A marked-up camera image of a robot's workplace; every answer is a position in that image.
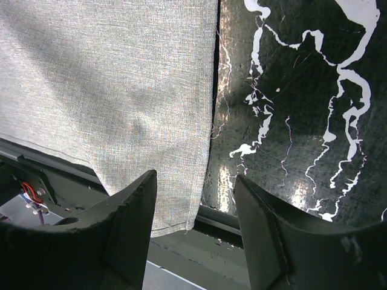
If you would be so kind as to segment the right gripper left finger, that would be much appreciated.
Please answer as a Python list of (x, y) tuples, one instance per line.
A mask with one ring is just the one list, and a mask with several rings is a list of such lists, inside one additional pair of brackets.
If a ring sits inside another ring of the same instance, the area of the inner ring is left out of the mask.
[(55, 225), (1, 224), (2, 289), (141, 289), (157, 197), (149, 170)]

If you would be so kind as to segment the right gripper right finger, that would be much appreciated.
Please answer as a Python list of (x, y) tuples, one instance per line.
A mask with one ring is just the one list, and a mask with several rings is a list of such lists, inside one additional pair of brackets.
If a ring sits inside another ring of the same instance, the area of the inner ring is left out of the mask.
[(252, 289), (386, 288), (386, 222), (328, 222), (242, 175), (234, 197)]

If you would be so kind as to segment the grey cloth napkin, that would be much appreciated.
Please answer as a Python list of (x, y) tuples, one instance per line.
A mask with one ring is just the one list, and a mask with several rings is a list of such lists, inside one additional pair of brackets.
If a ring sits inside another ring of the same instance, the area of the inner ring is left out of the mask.
[(152, 237), (191, 230), (212, 130), (216, 1), (2, 1), (1, 138), (94, 171), (157, 172)]

